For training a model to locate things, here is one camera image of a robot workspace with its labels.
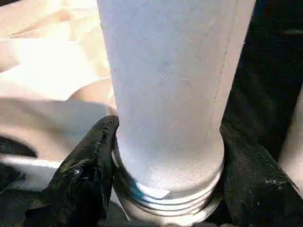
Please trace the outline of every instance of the metal cylinder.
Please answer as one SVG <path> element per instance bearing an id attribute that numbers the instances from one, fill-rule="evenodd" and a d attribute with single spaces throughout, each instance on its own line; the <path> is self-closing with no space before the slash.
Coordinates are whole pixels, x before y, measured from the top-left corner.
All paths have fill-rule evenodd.
<path id="1" fill-rule="evenodd" d="M 223 169 L 219 127 L 253 6 L 98 0 L 120 118 L 116 178 L 141 210 L 194 214 L 213 194 Z"/>
<path id="2" fill-rule="evenodd" d="M 292 124 L 283 145 L 279 164 L 297 186 L 303 198 L 303 88 L 301 88 Z"/>

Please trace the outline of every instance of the white pipe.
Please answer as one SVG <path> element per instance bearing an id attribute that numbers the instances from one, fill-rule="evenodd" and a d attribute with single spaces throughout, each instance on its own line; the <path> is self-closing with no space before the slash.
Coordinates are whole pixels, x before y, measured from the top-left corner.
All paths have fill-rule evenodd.
<path id="1" fill-rule="evenodd" d="M 292 125 L 283 145 L 279 164 L 299 189 L 303 198 L 303 88 L 298 98 Z"/>
<path id="2" fill-rule="evenodd" d="M 144 193 L 175 199 L 217 181 L 219 127 L 254 2 L 98 0 L 119 154 Z"/>

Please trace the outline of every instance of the white cylinder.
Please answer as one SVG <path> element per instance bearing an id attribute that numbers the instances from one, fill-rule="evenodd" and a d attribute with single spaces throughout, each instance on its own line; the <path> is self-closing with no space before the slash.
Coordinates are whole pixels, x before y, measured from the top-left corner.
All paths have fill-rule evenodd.
<path id="1" fill-rule="evenodd" d="M 303 90 L 301 89 L 292 125 L 283 145 L 279 164 L 295 183 L 303 198 Z"/>
<path id="2" fill-rule="evenodd" d="M 98 0 L 121 162 L 173 197 L 222 169 L 219 127 L 254 0 Z"/>

